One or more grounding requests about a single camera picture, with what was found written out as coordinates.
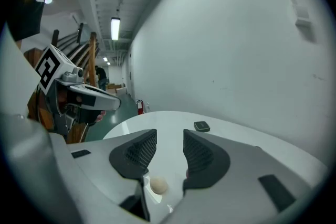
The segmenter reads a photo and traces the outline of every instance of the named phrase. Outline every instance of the person in black clothing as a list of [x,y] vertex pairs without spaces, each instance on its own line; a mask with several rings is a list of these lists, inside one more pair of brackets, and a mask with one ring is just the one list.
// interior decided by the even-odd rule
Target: person in black clothing
[[94,68],[96,70],[96,75],[98,75],[99,89],[106,91],[107,78],[106,78],[105,70],[98,66],[95,66]]

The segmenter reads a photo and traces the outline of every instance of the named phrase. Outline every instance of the small black device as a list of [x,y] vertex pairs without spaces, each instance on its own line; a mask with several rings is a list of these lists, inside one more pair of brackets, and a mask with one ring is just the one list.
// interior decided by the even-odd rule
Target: small black device
[[210,131],[210,126],[205,121],[194,122],[194,127],[198,132],[208,132]]

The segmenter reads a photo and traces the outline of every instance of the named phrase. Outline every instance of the round tabletop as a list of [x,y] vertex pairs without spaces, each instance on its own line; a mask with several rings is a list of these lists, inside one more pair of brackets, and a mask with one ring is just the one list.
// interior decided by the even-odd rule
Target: round tabletop
[[[182,184],[187,162],[183,154],[183,130],[195,130],[194,122],[205,121],[209,134],[261,147],[269,155],[299,175],[311,187],[320,183],[327,168],[318,159],[298,147],[272,135],[235,123],[187,112],[159,111],[138,115],[113,128],[104,139],[129,133],[157,129],[156,153],[145,178],[146,202],[153,223],[160,222],[182,199]],[[156,195],[149,186],[153,176],[163,176],[169,186],[164,195]]]

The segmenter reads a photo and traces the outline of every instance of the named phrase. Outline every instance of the beige ball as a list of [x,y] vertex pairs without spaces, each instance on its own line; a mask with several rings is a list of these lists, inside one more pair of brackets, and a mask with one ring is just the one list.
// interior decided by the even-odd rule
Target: beige ball
[[149,185],[156,194],[162,194],[168,189],[167,181],[161,176],[152,177],[149,180]]

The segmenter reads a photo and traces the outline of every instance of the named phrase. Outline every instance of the red fire extinguisher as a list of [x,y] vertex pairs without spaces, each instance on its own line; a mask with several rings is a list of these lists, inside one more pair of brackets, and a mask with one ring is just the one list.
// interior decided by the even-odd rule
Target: red fire extinguisher
[[136,105],[138,106],[138,115],[143,114],[143,101],[142,100],[137,100]]

